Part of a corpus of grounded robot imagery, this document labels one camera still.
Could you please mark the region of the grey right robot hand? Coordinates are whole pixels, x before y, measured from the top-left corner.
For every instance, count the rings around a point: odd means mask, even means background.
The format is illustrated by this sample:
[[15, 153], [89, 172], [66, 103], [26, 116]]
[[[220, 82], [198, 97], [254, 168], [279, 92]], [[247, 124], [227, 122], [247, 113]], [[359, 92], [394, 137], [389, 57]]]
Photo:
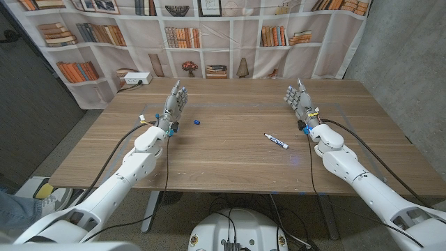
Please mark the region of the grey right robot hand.
[[295, 112], [298, 120], [302, 121], [309, 130], [312, 130], [321, 124], [318, 118], [318, 112], [300, 78], [298, 78], [297, 83], [298, 86], [296, 88], [292, 86], [287, 88], [284, 101]]

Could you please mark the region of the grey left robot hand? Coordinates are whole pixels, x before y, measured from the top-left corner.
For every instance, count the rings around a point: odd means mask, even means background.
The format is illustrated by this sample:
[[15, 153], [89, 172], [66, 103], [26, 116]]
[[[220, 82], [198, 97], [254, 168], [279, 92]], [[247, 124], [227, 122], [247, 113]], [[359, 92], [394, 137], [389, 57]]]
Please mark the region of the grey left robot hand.
[[157, 119], [156, 127], [163, 129], [168, 135], [179, 131], [179, 120], [184, 106], [188, 102], [187, 89], [180, 86], [178, 80], [167, 97], [164, 109]]

